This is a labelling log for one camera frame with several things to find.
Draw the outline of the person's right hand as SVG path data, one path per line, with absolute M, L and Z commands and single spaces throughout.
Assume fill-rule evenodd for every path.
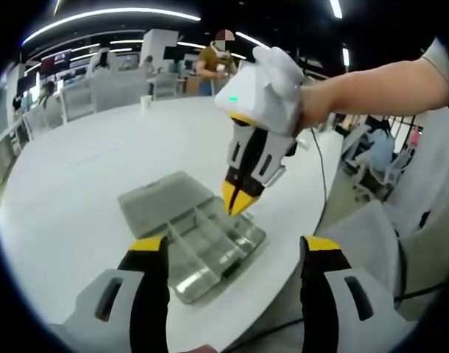
M 324 123 L 333 109 L 333 99 L 333 87 L 329 81 L 303 86 L 295 135 Z

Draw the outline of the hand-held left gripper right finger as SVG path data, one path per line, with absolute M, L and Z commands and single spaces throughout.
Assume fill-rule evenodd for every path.
M 414 329 L 393 295 L 331 239 L 300 239 L 303 352 L 390 352 Z

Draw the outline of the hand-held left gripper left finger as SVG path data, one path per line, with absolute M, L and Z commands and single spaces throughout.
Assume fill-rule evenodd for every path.
M 103 271 L 76 297 L 52 331 L 72 352 L 167 352 L 169 242 L 134 242 L 117 268 Z

